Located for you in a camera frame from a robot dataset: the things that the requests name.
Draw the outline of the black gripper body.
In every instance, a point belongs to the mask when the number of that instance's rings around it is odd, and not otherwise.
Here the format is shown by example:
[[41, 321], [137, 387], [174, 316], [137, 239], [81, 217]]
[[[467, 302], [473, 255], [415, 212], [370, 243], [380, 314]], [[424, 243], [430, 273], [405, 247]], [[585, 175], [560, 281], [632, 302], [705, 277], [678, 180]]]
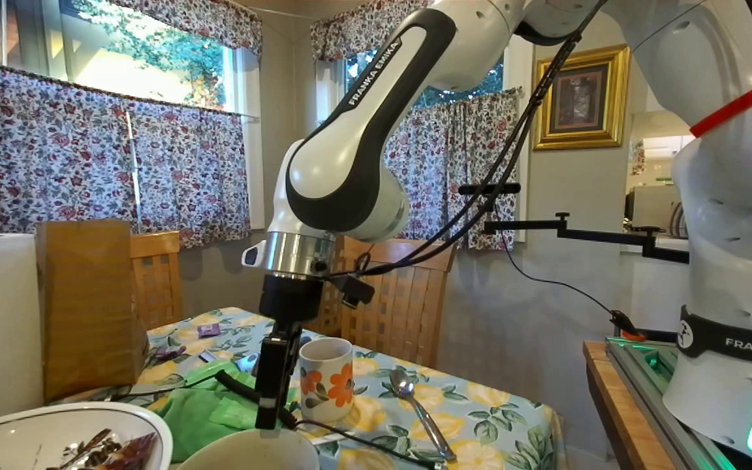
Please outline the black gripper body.
[[264, 277], [259, 311], [273, 321], [311, 321], [317, 316], [324, 285], [317, 278]]

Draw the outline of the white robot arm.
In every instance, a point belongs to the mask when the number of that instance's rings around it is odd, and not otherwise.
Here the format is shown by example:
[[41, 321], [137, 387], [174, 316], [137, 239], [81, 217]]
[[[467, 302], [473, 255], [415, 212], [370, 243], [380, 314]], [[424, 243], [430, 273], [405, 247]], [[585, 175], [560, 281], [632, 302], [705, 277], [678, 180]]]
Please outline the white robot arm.
[[282, 348], [317, 316], [334, 239], [384, 239], [406, 221], [384, 166], [401, 115], [430, 89], [474, 89], [514, 36], [571, 49], [594, 12], [619, 24], [654, 98], [691, 132], [675, 156], [688, 298], [663, 405], [752, 456], [752, 0], [430, 0], [410, 12], [282, 156], [259, 302], [273, 321], [260, 352], [266, 412], [287, 384]]

